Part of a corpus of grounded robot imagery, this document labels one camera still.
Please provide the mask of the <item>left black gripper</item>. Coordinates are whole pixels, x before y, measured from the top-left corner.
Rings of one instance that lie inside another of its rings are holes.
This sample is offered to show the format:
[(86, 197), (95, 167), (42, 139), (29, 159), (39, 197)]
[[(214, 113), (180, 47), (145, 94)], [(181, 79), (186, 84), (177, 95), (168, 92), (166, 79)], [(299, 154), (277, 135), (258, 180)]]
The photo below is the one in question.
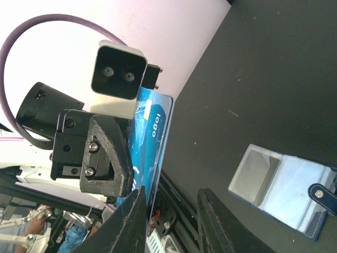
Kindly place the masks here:
[(51, 178), (79, 177), (84, 193), (126, 197), (131, 192), (131, 158), (114, 117), (74, 109), (59, 114)]

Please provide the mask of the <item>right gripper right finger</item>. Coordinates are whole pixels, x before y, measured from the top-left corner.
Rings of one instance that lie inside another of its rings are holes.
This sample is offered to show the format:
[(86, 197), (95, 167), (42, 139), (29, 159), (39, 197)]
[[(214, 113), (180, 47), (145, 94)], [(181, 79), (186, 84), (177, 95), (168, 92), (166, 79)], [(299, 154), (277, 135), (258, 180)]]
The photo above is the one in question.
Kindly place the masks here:
[(200, 252), (274, 252), (252, 234), (211, 189), (198, 190), (197, 225)]

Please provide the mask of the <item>single blue vip card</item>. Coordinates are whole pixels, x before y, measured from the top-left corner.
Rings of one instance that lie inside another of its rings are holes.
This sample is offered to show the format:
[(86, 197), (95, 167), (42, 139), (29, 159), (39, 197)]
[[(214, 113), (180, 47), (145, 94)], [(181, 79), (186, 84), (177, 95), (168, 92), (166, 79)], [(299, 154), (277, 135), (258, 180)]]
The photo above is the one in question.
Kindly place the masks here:
[(142, 87), (133, 118), (117, 120), (131, 158), (131, 190), (145, 188), (147, 220), (153, 210), (172, 107), (172, 97)]

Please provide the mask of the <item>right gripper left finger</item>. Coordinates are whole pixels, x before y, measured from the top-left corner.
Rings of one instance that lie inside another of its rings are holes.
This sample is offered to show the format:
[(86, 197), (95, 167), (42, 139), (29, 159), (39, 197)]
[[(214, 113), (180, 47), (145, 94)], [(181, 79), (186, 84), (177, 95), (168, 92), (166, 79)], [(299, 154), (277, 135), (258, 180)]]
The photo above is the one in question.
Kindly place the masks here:
[(144, 252), (146, 226), (145, 187), (141, 187), (132, 191), (98, 231), (74, 248), (72, 252)]

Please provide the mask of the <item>blue card holder wallet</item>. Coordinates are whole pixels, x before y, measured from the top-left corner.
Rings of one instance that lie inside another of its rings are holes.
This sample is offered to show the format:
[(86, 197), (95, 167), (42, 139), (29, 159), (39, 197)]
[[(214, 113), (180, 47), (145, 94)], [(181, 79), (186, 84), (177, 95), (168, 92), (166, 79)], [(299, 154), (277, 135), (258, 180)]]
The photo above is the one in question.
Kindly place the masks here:
[(228, 190), (316, 241), (336, 216), (336, 168), (250, 144)]

